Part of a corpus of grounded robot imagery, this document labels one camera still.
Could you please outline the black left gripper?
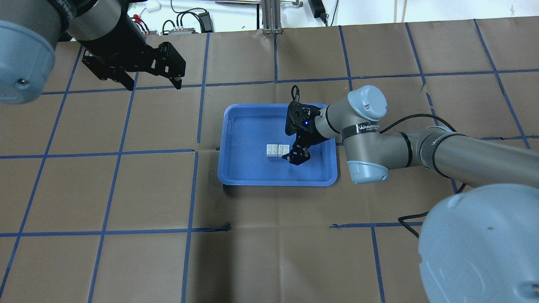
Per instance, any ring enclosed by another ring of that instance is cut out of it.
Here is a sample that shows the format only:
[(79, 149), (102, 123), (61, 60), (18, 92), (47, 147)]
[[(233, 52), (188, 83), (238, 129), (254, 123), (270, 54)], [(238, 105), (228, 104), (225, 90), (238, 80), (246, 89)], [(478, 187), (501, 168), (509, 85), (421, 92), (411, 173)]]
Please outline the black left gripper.
[(152, 48), (125, 8), (90, 8), (70, 22), (67, 32), (85, 49), (82, 63), (100, 80), (113, 80), (129, 91), (131, 72), (167, 78), (182, 88), (186, 61), (170, 42)]

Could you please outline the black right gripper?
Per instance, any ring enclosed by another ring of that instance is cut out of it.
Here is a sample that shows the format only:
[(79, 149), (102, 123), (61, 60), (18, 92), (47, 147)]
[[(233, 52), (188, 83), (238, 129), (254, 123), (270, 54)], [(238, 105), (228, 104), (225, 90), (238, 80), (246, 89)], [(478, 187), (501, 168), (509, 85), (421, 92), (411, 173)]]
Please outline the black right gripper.
[(315, 118), (321, 116), (321, 108), (292, 101), (287, 107), (285, 134), (295, 136), (294, 144), (282, 159), (293, 165), (302, 165), (311, 159), (309, 147), (325, 142), (316, 128)]

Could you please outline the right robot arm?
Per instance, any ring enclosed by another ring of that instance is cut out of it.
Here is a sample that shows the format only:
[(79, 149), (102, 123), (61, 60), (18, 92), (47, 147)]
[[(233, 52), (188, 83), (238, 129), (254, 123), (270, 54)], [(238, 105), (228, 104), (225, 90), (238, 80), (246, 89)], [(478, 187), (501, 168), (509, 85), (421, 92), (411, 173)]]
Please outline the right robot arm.
[(496, 144), (439, 126), (388, 134), (383, 92), (372, 85), (331, 105), (302, 104), (291, 88), (283, 159), (300, 165), (309, 148), (340, 137), (355, 184), (387, 180), (392, 170), (423, 167), (470, 186), (426, 213), (398, 222), (418, 239), (419, 271), (431, 303), (537, 303), (538, 165), (535, 150)]

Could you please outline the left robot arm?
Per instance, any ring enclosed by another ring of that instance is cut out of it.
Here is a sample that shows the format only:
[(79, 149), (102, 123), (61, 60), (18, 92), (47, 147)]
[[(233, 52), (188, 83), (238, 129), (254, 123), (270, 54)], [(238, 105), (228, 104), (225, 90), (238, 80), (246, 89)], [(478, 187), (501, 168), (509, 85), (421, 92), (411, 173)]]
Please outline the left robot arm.
[(186, 61), (169, 42), (152, 48), (128, 14), (129, 0), (2, 0), (1, 102), (36, 100), (55, 65), (56, 45), (68, 33), (85, 48), (82, 62), (100, 80), (131, 91), (130, 73), (166, 77), (177, 89)]

